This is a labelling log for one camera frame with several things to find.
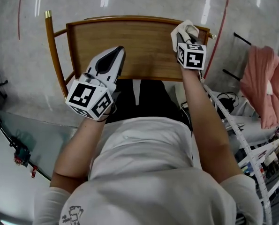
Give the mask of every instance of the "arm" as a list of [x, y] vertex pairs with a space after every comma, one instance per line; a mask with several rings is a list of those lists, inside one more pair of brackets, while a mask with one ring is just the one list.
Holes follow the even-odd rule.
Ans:
[[105, 121], [84, 119], [58, 157], [50, 187], [62, 188], [72, 193], [85, 182], [104, 125]]
[[218, 183], [242, 174], [231, 152], [228, 133], [196, 72], [182, 68], [182, 76], [203, 170]]

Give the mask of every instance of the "wooden board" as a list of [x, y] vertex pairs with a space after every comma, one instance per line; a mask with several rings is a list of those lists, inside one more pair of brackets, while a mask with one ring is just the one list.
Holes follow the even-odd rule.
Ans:
[[[93, 57], [121, 45], [126, 49], [121, 79], [182, 81], [170, 35], [179, 23], [181, 21], [142, 16], [68, 23], [68, 45], [76, 77], [86, 70]], [[199, 37], [206, 45], [209, 29], [199, 29]]]

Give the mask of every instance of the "tiled floor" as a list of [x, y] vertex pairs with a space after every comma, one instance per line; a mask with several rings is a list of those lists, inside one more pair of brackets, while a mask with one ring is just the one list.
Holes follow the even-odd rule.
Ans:
[[[77, 126], [82, 120], [65, 104], [49, 53], [44, 11], [52, 10], [54, 29], [65, 23], [104, 15], [151, 15], [180, 20], [218, 34], [226, 0], [22, 0], [18, 40], [19, 0], [0, 0], [0, 76], [8, 79], [4, 110], [41, 121]], [[203, 11], [210, 5], [207, 19]], [[206, 82], [214, 90], [235, 90], [238, 82], [223, 68], [241, 76], [248, 45], [237, 32], [258, 46], [279, 51], [279, 0], [230, 0], [226, 21]], [[207, 46], [207, 61], [215, 40]], [[64, 75], [72, 68], [65, 37], [57, 38]]]

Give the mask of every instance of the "white t-shirt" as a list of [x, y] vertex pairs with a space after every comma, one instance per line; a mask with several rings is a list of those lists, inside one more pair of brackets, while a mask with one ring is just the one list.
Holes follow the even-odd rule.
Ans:
[[233, 225], [263, 223], [255, 182], [218, 184], [201, 169], [183, 123], [158, 117], [107, 124], [89, 180], [72, 194], [50, 187], [35, 199], [35, 225]]

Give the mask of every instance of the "wire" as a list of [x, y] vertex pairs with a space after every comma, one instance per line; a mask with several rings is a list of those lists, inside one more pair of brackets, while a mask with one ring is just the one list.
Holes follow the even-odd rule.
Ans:
[[240, 100], [239, 100], [239, 97], [235, 94], [235, 92], [222, 92], [222, 93], [218, 94], [218, 97], [219, 97], [220, 95], [227, 95], [227, 97], [228, 97], [229, 99], [233, 99], [233, 98], [229, 97], [228, 94], [234, 94], [235, 100], [236, 100], [236, 98], [237, 98], [238, 103], [237, 103], [236, 106], [234, 106], [234, 108], [237, 107], [237, 106], [239, 105], [239, 103], [240, 103]]

